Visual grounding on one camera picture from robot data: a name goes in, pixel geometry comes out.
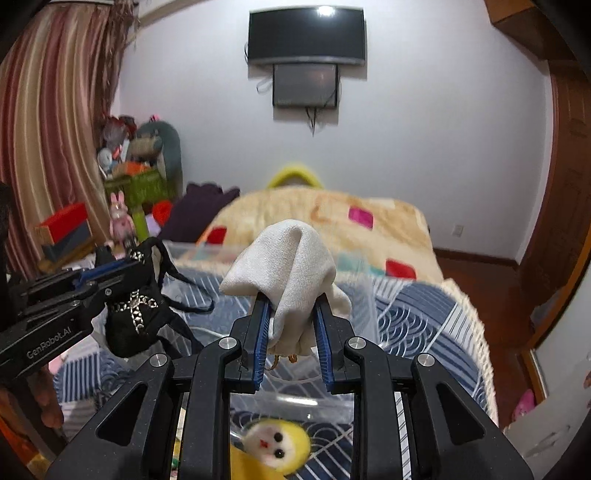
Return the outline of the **black chain-trimmed pouch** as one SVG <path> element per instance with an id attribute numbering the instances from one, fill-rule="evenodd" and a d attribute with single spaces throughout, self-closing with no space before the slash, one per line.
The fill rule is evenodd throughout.
<path id="1" fill-rule="evenodd" d="M 123 258 L 132 258 L 139 264 L 124 275 L 101 283 L 106 286 L 105 340 L 110 352 L 119 358 L 129 358 L 160 344 L 170 358 L 182 358 L 184 355 L 160 334 L 162 328 L 168 327 L 189 342 L 192 355 L 199 353 L 204 345 L 192 334 L 180 314 L 211 313 L 214 299 L 206 296 L 204 305 L 193 307 L 162 292 L 167 276 L 189 286 L 195 283 L 177 270 L 158 238 L 147 238 Z M 94 268 L 116 260 L 120 259 L 116 259 L 109 248 L 100 247 L 95 254 Z"/>

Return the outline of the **white cloth pouch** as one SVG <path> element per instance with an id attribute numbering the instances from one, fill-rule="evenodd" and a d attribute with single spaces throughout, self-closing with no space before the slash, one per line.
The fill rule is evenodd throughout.
<path id="1" fill-rule="evenodd" d="M 335 285 L 332 254 L 311 225 L 288 219 L 270 225 L 240 253 L 219 289 L 228 296 L 261 293 L 273 305 L 267 353 L 310 356 L 315 347 L 312 308 L 325 294 L 332 313 L 349 318 L 352 303 Z"/>

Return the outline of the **red and blue box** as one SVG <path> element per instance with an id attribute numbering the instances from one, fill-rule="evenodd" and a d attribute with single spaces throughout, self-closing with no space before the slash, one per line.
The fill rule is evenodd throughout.
<path id="1" fill-rule="evenodd" d="M 92 238 L 86 205 L 68 205 L 35 227 L 44 258 L 57 262 Z"/>

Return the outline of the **pink rabbit figurine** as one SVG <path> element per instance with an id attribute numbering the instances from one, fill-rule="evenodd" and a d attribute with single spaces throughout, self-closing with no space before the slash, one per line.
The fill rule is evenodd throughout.
<path id="1" fill-rule="evenodd" d="M 110 225 L 111 239 L 125 251 L 132 249 L 136 242 L 135 225 L 128 214 L 124 192 L 110 193 Z"/>

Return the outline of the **blue patterned table cloth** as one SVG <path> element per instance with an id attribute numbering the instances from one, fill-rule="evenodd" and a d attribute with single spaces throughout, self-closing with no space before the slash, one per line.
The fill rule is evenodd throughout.
<path id="1" fill-rule="evenodd" d="M 433 355 L 476 403 L 498 417 L 493 369 L 484 325 L 455 284 L 441 286 L 370 275 L 379 342 L 386 352 L 412 359 Z M 65 355 L 54 385 L 64 413 L 63 430 L 73 438 L 148 357 L 114 357 L 102 336 L 105 317 L 93 321 L 92 336 Z M 293 479 L 348 479 L 353 455 L 353 423 L 346 428 L 306 427 L 311 456 Z"/>

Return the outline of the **clear plastic storage box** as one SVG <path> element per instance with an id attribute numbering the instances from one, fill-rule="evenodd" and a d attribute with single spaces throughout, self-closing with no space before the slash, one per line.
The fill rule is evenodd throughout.
<path id="1" fill-rule="evenodd" d="M 166 241 L 172 262 L 190 285 L 166 277 L 163 293 L 193 308 L 214 306 L 206 314 L 181 312 L 179 316 L 204 346 L 228 336 L 233 321 L 250 312 L 249 297 L 226 296 L 219 284 L 242 247 L 221 247 Z M 349 322 L 355 334 L 379 342 L 377 314 L 370 281 L 370 265 L 359 251 L 334 252 L 337 266 L 335 284 L 352 304 Z M 318 352 L 291 363 L 285 358 L 277 364 L 266 359 L 266 371 L 259 391 L 253 395 L 230 397 L 230 437 L 242 439 L 249 425 L 273 417 L 306 427 L 344 427 L 353 423 L 353 395 L 332 395 L 322 381 Z"/>

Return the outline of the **beige patchwork plush blanket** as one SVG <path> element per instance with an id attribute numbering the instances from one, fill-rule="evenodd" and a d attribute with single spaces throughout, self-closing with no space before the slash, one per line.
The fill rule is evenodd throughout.
<path id="1" fill-rule="evenodd" d="M 391 198 L 360 198 L 349 193 L 290 186 L 240 196 L 201 234 L 224 246 L 248 246 L 274 223 L 293 219 L 317 230 L 332 253 L 360 253 L 369 265 L 390 276 L 441 283 L 424 214 Z"/>

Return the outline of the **green storage box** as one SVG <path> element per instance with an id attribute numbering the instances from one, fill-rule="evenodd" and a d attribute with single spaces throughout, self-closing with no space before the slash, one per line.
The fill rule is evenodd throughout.
<path id="1" fill-rule="evenodd" d="M 104 181 L 106 198 L 111 193 L 122 191 L 125 204 L 129 208 L 155 204 L 176 198 L 176 188 L 172 181 L 164 179 L 158 170 L 151 169 L 133 176 L 123 175 Z"/>

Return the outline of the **yellow monkey plush toy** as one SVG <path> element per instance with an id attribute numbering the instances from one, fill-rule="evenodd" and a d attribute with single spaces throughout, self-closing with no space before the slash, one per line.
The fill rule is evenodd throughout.
<path id="1" fill-rule="evenodd" d="M 283 419 L 230 420 L 230 478 L 284 479 L 311 456 L 311 437 L 297 423 Z"/>

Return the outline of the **dark purple cloth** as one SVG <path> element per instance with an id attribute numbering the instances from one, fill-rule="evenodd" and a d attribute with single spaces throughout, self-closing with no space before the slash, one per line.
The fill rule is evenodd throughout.
<path id="1" fill-rule="evenodd" d="M 238 187 L 223 190 L 214 183 L 188 183 L 183 197 L 172 205 L 157 237 L 172 242 L 197 242 L 216 215 L 239 195 Z"/>

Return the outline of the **grey green plush toy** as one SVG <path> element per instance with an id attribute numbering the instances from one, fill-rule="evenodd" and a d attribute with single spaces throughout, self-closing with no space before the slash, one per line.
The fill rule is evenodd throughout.
<path id="1" fill-rule="evenodd" d="M 162 120 L 140 125 L 130 140 L 127 161 L 147 164 L 176 187 L 182 184 L 181 146 L 176 129 Z"/>

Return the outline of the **striped red curtain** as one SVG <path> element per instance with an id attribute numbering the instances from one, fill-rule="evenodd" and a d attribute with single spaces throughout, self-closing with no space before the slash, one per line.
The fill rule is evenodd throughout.
<path id="1" fill-rule="evenodd" d="M 35 228 L 68 205 L 83 203 L 94 237 L 108 236 L 96 155 L 134 19 L 131 1 L 50 3 L 1 63 L 1 180 L 13 194 L 5 244 L 13 272 L 36 276 Z"/>

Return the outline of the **wooden door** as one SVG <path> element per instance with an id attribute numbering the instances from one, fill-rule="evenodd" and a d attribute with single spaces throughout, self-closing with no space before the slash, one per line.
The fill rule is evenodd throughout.
<path id="1" fill-rule="evenodd" d="M 564 287 L 590 226 L 590 81 L 565 62 L 550 64 L 553 95 L 551 164 L 543 204 L 520 266 L 535 306 Z"/>

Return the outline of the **small wall-mounted screen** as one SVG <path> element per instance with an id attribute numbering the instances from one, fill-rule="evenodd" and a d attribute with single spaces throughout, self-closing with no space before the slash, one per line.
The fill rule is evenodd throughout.
<path id="1" fill-rule="evenodd" d="M 339 102 L 339 68 L 329 64 L 273 66 L 273 107 L 335 109 Z"/>

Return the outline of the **wall-mounted black television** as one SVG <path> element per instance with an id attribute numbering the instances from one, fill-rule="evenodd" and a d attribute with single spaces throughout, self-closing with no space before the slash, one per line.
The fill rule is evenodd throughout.
<path id="1" fill-rule="evenodd" d="M 247 59 L 260 65 L 363 65 L 366 39 L 362 9 L 322 5 L 252 11 Z"/>

